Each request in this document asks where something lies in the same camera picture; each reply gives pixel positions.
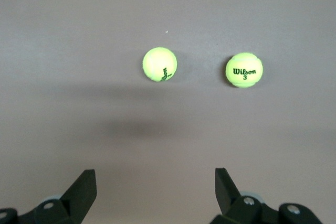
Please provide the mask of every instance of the gray surface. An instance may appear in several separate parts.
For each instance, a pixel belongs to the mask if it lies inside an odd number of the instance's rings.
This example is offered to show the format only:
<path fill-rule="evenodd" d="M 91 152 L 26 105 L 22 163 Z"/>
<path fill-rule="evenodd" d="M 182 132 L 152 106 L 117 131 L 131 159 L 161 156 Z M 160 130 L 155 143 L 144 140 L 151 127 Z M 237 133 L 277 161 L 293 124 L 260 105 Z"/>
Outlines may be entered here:
<path fill-rule="evenodd" d="M 214 169 L 278 208 L 336 218 L 336 0 L 0 0 L 0 206 L 95 168 L 84 223 L 209 223 Z M 148 80 L 164 46 L 176 75 Z M 227 59 L 264 63 L 252 88 Z"/>

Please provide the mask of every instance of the ball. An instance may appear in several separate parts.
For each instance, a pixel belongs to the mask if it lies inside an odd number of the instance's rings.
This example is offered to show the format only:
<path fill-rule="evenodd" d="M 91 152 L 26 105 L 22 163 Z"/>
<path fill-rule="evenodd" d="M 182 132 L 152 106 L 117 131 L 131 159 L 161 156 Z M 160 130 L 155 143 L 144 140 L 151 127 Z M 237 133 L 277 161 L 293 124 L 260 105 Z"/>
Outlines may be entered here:
<path fill-rule="evenodd" d="M 143 57 L 142 67 L 145 75 L 153 81 L 166 81 L 173 77 L 177 69 L 177 59 L 173 52 L 156 47 Z"/>
<path fill-rule="evenodd" d="M 225 73 L 234 86 L 248 88 L 260 80 L 263 75 L 263 64 L 254 54 L 242 52 L 229 60 Z"/>

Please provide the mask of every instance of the tennis ball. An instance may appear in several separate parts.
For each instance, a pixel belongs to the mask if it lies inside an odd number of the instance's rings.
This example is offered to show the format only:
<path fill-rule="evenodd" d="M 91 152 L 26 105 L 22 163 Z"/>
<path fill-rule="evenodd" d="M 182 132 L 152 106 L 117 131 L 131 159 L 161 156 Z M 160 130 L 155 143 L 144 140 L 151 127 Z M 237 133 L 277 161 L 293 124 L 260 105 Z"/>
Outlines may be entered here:
<path fill-rule="evenodd" d="M 255 55 L 242 52 L 229 60 L 225 73 L 234 86 L 248 88 L 260 80 L 263 75 L 263 64 Z"/>
<path fill-rule="evenodd" d="M 142 61 L 143 71 L 153 81 L 166 81 L 177 69 L 175 55 L 168 49 L 156 47 L 147 52 Z"/>

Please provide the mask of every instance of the table surface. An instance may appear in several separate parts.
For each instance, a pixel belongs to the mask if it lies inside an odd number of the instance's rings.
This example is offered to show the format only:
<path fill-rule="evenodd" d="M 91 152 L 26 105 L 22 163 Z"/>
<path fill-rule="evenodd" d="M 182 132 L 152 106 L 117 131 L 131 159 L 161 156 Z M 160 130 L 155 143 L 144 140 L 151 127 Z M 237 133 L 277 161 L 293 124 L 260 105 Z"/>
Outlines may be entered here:
<path fill-rule="evenodd" d="M 0 198 L 23 214 L 94 168 L 83 223 L 209 223 L 215 168 L 336 218 L 336 0 L 0 0 Z M 156 83 L 141 61 L 177 56 Z M 228 85 L 252 52 L 263 78 Z"/>

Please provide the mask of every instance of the wilson logo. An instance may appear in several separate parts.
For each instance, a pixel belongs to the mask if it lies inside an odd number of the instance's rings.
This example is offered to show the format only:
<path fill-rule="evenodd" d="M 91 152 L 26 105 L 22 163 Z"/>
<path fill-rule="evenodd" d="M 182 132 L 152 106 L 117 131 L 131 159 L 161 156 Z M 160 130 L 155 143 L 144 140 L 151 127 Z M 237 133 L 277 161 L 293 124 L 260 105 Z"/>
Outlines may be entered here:
<path fill-rule="evenodd" d="M 239 68 L 234 68 L 233 69 L 233 74 L 241 74 L 243 75 L 243 80 L 247 80 L 247 75 L 248 74 L 256 74 L 257 72 L 255 70 L 250 70 L 247 71 L 245 68 L 244 69 L 239 69 Z"/>
<path fill-rule="evenodd" d="M 163 77 L 161 78 L 161 81 L 165 81 L 168 77 L 172 76 L 172 74 L 167 73 L 167 68 L 163 69 Z"/>

